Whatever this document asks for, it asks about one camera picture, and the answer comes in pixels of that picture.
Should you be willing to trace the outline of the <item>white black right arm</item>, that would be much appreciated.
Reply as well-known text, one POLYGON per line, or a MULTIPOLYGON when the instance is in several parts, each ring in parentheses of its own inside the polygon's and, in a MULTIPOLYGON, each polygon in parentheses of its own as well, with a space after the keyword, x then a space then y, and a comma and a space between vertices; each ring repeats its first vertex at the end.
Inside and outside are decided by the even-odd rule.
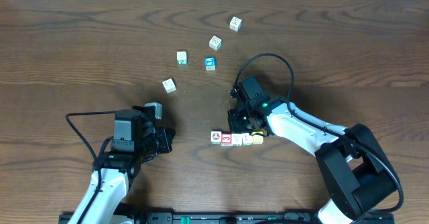
POLYGON ((228 112, 233 133, 264 129, 316 158, 330 196, 316 214, 320 223, 360 223, 370 214, 390 214, 402 207, 400 179, 367 126, 332 125, 283 97, 272 99, 264 93, 235 99, 237 106, 228 112))

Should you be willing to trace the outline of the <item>yellow-top wooden block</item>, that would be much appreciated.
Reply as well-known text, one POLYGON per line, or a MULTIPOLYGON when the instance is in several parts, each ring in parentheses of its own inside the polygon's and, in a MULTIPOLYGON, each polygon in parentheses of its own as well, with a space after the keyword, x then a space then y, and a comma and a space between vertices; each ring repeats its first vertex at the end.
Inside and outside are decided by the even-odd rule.
POLYGON ((260 145, 264 141, 264 134, 262 131, 254 131, 252 134, 253 145, 260 145))

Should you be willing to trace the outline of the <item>soccer ball yellow-top block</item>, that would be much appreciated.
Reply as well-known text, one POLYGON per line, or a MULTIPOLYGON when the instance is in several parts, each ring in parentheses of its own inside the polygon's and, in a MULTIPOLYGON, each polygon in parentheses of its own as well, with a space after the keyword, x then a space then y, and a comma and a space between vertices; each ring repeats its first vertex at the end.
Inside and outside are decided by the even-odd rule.
POLYGON ((221 131, 211 131, 210 141, 212 144, 221 144, 222 142, 222 132, 221 131))

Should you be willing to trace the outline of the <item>plain green-edge wooden block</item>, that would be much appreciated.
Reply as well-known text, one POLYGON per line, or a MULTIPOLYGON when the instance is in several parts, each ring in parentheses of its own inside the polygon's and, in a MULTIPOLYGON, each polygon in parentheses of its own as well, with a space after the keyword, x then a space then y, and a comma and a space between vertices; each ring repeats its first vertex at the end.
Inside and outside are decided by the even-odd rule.
POLYGON ((242 133, 241 139, 243 146, 250 146, 253 144, 253 136, 250 133, 242 133))

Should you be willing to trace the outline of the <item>red-framed number three block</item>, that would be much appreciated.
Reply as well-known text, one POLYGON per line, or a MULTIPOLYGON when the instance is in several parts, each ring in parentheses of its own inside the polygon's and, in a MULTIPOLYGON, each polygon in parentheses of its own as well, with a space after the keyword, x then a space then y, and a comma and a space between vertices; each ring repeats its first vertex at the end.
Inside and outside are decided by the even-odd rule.
POLYGON ((232 135, 230 133, 221 134, 221 145, 230 147, 232 146, 232 135))

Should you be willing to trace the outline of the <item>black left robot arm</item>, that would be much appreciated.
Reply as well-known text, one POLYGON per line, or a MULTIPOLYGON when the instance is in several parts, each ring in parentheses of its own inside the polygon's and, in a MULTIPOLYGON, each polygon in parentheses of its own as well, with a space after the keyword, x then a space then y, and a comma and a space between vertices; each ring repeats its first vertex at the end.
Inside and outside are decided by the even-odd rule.
POLYGON ((88 189, 80 204, 69 217, 61 221, 73 224, 145 223, 145 215, 122 200, 141 170, 160 154, 172 151, 176 134, 170 127, 158 127, 162 105, 147 103, 131 109, 110 111, 115 116, 114 133, 102 143, 96 153, 86 138, 72 123, 72 116, 108 115, 108 111, 68 113, 66 120, 83 141, 93 157, 92 174, 88 189))

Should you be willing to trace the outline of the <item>green N wooden block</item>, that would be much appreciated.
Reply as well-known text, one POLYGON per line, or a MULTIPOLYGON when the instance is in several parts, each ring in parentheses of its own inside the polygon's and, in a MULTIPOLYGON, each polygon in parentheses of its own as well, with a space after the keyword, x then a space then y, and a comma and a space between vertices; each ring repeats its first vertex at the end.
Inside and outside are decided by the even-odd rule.
POLYGON ((242 135, 239 133, 232 133, 231 134, 231 145, 232 146, 242 146, 243 145, 242 135))

